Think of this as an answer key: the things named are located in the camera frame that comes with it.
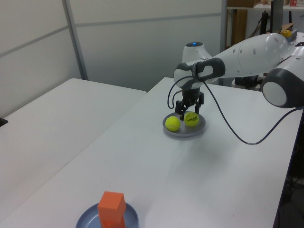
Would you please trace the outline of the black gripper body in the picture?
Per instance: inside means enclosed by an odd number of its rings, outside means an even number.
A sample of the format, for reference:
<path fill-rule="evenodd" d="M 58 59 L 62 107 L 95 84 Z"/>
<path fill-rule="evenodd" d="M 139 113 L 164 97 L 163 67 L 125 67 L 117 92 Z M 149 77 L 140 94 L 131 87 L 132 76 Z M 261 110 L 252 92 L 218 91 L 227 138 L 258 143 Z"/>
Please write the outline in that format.
<path fill-rule="evenodd" d="M 199 103 L 200 89 L 182 91 L 182 102 L 184 105 L 195 105 Z"/>

